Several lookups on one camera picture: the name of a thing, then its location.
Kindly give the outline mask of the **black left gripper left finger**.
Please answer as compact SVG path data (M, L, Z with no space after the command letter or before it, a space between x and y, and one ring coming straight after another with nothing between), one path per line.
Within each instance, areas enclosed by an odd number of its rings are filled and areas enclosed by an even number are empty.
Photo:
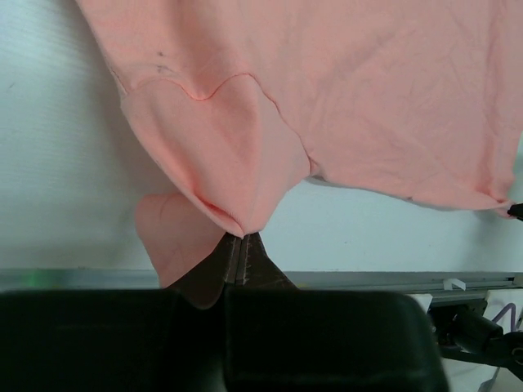
M164 289L1 295L4 391L223 391L223 296L243 241L226 235Z

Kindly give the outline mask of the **salmon pink t shirt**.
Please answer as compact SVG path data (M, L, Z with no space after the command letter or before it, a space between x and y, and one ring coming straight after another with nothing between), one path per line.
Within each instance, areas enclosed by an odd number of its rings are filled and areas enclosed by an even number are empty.
M522 133L519 1L81 1L123 113L174 184L136 230L167 287L318 176L495 210Z

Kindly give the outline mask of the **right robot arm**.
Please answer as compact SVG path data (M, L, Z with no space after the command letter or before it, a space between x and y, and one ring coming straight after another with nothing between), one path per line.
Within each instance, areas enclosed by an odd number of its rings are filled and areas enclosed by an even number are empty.
M464 363L505 368L522 378L522 330L510 302L486 315L489 294L522 287L521 273L466 273L446 278L432 293L428 318L440 355Z

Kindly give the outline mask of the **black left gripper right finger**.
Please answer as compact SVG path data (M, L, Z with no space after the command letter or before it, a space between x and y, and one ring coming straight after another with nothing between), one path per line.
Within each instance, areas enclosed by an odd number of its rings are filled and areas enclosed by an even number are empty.
M386 291L306 290L251 234L232 243L223 293L229 391L446 391L426 312Z

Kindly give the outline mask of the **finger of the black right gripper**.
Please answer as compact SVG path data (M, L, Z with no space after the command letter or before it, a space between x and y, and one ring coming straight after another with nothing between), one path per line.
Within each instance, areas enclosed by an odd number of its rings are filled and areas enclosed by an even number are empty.
M523 203L511 205L507 210L507 214L513 219L523 221Z

